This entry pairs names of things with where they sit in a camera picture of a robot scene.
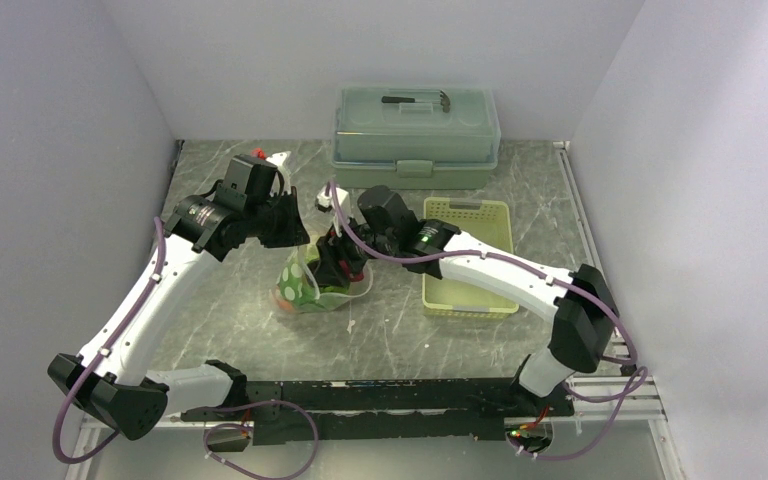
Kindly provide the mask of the aluminium rail frame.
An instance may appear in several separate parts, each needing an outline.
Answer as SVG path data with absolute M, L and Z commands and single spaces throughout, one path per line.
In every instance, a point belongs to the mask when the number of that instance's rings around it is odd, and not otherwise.
M 233 429 L 257 445 L 311 440 L 470 437 L 506 441 L 520 455 L 555 461 L 552 421 L 647 421 L 664 474 L 684 471 L 666 431 L 660 396 L 646 371 L 575 376 L 545 398 L 528 397 L 504 378 L 251 381 L 209 360 L 188 370 L 151 371 L 137 385 L 87 373 L 61 354 L 49 376 L 75 407 L 129 440 L 178 418 L 209 430 Z

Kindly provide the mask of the green plastic toolbox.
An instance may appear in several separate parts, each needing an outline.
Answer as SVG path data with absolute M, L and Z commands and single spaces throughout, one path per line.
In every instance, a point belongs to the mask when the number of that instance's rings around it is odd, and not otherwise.
M 481 189 L 500 140 L 489 89 L 351 85 L 339 91 L 331 165 L 345 189 Z

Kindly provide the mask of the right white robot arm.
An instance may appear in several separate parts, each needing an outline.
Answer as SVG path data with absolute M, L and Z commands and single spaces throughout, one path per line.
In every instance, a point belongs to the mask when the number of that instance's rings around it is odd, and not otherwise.
M 315 205 L 333 215 L 322 239 L 323 265 L 339 279 L 371 259 L 398 264 L 413 273 L 482 288 L 535 313 L 551 326 L 548 343 L 527 356 L 516 371 L 511 401 L 534 415 L 557 388 L 576 373 L 593 373 L 602 362 L 621 363 L 606 348 L 619 314 L 602 272 L 582 264 L 577 270 L 550 267 L 507 253 L 451 223 L 418 219 L 401 197 L 379 185 L 359 200 L 366 218 L 354 224 L 348 193 L 334 182 L 323 186 Z

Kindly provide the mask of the orange peach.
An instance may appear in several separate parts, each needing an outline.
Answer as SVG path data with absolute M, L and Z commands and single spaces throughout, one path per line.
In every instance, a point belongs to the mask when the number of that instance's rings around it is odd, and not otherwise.
M 288 314 L 298 314 L 298 310 L 292 302 L 289 302 L 281 297 L 275 299 L 275 303 L 280 310 Z

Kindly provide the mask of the clear dotted zip bag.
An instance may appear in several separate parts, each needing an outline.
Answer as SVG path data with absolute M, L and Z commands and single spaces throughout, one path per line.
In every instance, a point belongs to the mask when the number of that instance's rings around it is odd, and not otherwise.
M 360 280 L 347 286 L 327 285 L 314 277 L 320 258 L 316 247 L 303 245 L 290 255 L 270 290 L 270 296 L 283 311 L 291 314 L 330 312 L 368 294 L 374 284 L 373 269 L 364 266 Z

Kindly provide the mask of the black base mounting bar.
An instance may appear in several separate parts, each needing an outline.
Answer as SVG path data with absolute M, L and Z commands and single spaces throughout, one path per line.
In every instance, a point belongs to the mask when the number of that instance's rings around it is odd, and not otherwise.
M 257 446 L 322 440 L 469 437 L 501 440 L 517 421 L 570 417 L 563 388 L 543 400 L 515 396 L 508 378 L 251 381 L 234 413 L 182 413 L 188 423 L 248 420 Z

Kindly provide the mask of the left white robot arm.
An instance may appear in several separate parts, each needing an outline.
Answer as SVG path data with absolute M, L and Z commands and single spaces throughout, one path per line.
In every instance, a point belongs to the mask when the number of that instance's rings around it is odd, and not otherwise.
M 250 239 L 271 249 L 309 242 L 283 166 L 287 157 L 237 155 L 210 190 L 175 205 L 113 316 L 77 354 L 58 354 L 50 363 L 49 377 L 72 405 L 129 440 L 169 414 L 210 408 L 232 420 L 245 411 L 247 377 L 224 362 L 173 371 L 150 364 L 179 309 L 232 250 Z

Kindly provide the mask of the green cabbage leaf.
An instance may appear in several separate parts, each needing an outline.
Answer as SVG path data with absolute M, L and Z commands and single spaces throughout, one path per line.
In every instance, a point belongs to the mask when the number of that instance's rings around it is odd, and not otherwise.
M 272 297 L 292 302 L 298 314 L 333 311 L 348 302 L 339 292 L 320 289 L 309 271 L 294 261 L 284 265 L 272 290 Z

